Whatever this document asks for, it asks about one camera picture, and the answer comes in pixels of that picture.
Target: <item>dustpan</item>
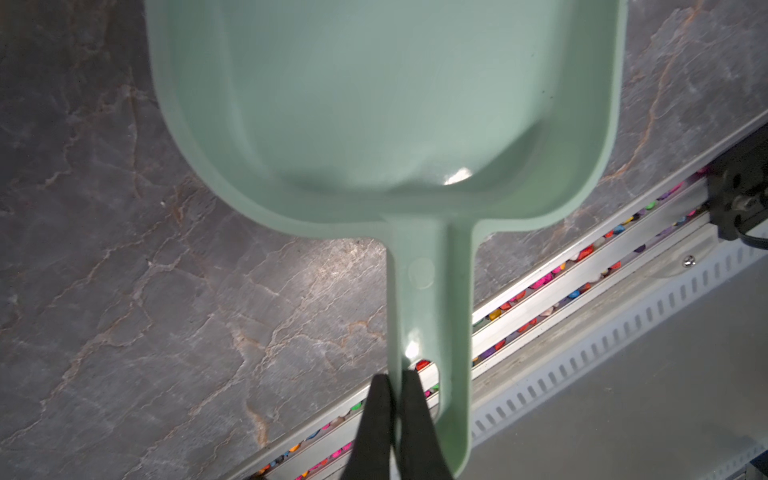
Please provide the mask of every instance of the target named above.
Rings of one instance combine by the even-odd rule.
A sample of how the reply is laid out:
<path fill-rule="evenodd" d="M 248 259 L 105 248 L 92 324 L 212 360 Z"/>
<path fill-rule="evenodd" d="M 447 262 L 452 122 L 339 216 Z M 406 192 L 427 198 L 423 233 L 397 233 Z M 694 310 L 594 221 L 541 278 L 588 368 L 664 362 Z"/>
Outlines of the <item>dustpan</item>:
<path fill-rule="evenodd" d="M 151 0 L 161 110 L 192 168 L 251 219 L 387 247 L 388 367 L 440 375 L 470 449 L 472 268 L 490 233 L 576 208 L 614 143 L 621 0 Z"/>

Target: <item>dustpan handle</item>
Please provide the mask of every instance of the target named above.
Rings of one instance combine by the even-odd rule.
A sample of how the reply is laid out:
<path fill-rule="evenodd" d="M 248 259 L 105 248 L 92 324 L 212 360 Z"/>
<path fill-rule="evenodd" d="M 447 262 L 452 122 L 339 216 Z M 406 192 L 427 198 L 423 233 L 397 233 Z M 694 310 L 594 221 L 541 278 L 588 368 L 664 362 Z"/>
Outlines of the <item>dustpan handle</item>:
<path fill-rule="evenodd" d="M 397 219 L 387 242 L 388 367 L 399 398 L 401 371 L 420 359 L 439 370 L 435 430 L 457 475 L 470 449 L 472 229 L 433 219 Z"/>

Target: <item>white speck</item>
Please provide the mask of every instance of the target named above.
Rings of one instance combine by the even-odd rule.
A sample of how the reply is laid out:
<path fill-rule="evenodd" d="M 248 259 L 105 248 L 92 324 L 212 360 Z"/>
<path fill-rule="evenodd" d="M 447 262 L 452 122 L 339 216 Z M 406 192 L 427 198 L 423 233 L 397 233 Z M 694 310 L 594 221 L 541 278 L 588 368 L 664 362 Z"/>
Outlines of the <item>white speck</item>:
<path fill-rule="evenodd" d="M 421 351 L 422 349 L 419 347 L 419 343 L 411 340 L 411 343 L 406 347 L 406 356 L 410 360 L 416 360 L 416 357 L 419 356 Z"/>
<path fill-rule="evenodd" d="M 444 185 L 450 185 L 455 184 L 456 182 L 460 182 L 462 180 L 466 180 L 472 176 L 472 171 L 469 170 L 467 167 L 461 167 L 456 171 L 455 174 L 451 175 L 450 177 L 445 178 Z"/>

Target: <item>circular mark on handle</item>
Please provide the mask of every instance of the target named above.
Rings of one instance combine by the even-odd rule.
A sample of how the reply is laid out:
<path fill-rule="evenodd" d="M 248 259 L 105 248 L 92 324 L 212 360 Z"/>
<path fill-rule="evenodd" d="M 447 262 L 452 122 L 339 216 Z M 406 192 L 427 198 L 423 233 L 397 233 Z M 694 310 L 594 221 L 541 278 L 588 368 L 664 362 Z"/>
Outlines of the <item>circular mark on handle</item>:
<path fill-rule="evenodd" d="M 435 282 L 435 264 L 429 258 L 413 260 L 408 267 L 408 278 L 419 290 L 431 287 Z"/>

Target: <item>gray marble tabletop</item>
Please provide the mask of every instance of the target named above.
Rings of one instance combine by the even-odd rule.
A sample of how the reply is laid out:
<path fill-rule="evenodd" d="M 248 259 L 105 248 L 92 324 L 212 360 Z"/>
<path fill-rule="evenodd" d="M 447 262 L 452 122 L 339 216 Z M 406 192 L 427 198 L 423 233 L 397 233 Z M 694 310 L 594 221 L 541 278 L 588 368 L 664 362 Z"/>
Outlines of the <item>gray marble tabletop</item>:
<path fill-rule="evenodd" d="M 152 90 L 138 0 L 0 2 L 0 474 L 217 478 L 386 363 L 385 253 L 233 212 Z M 621 120 L 483 300 L 768 108 L 768 2 L 630 2 Z"/>

